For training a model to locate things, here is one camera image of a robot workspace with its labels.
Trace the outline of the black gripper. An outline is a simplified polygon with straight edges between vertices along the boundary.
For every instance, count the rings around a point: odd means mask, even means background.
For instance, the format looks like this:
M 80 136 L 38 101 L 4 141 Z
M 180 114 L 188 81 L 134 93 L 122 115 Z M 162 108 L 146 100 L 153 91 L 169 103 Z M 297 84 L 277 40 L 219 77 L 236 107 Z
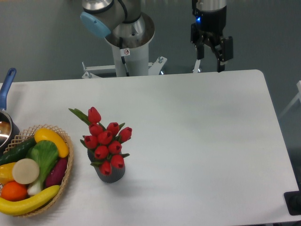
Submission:
M 196 48 L 197 60 L 204 58 L 204 44 L 214 46 L 217 72 L 225 70 L 225 64 L 233 58 L 233 37 L 223 38 L 226 25 L 227 2 L 225 0 L 193 0 L 192 14 L 196 18 L 191 25 L 190 42 Z

